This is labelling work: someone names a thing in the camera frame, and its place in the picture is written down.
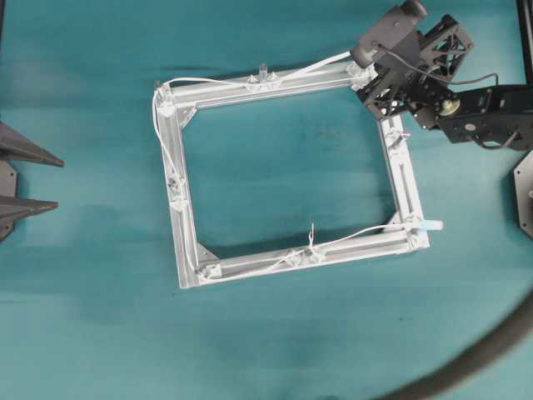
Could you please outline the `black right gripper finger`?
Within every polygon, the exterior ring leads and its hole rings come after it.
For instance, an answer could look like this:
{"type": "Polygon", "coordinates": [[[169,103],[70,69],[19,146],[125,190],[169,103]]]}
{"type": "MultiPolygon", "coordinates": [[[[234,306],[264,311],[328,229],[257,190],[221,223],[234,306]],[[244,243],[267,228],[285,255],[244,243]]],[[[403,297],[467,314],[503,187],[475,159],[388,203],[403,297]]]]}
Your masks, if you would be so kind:
{"type": "Polygon", "coordinates": [[[421,66],[442,79],[452,79],[474,48],[466,30],[449,14],[424,36],[419,34],[421,66]]]}
{"type": "Polygon", "coordinates": [[[407,86],[408,81],[402,74],[387,72],[375,77],[356,94],[366,110],[380,121],[408,111],[407,86]]]}

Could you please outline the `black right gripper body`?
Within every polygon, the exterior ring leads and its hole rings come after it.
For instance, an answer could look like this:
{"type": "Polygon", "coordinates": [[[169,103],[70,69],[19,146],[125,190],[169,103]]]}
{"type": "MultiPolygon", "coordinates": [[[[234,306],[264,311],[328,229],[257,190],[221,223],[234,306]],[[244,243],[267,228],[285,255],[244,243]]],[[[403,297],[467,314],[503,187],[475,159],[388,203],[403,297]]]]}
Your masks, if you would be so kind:
{"type": "MultiPolygon", "coordinates": [[[[438,76],[433,76],[427,69],[420,69],[393,52],[387,53],[397,58],[407,66],[407,72],[402,75],[407,79],[406,103],[408,113],[416,120],[422,129],[438,129],[442,118],[456,114],[461,108],[459,95],[448,88],[448,82],[438,76]]],[[[399,73],[390,69],[390,73],[399,73]]]]}

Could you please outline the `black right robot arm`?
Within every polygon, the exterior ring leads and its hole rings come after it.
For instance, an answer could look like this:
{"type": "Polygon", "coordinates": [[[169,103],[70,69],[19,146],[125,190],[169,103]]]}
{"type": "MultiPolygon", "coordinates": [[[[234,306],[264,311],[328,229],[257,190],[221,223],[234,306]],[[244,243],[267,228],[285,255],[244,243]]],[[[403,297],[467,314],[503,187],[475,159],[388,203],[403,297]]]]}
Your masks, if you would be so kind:
{"type": "Polygon", "coordinates": [[[359,67],[374,67],[377,74],[357,92],[364,106],[378,120],[410,113],[423,129],[442,131],[451,143],[530,150],[532,87],[452,90],[473,42],[450,15],[427,33],[416,27],[422,18],[395,6],[351,50],[359,67]]]}

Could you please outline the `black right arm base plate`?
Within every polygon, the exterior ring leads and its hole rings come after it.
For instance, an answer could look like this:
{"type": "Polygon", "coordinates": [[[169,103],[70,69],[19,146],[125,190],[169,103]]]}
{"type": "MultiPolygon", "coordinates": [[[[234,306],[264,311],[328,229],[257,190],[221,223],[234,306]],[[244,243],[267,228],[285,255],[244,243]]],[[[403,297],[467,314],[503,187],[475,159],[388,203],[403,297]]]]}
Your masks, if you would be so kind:
{"type": "Polygon", "coordinates": [[[516,190],[518,223],[521,230],[532,238],[532,152],[528,152],[513,170],[516,190]]]}

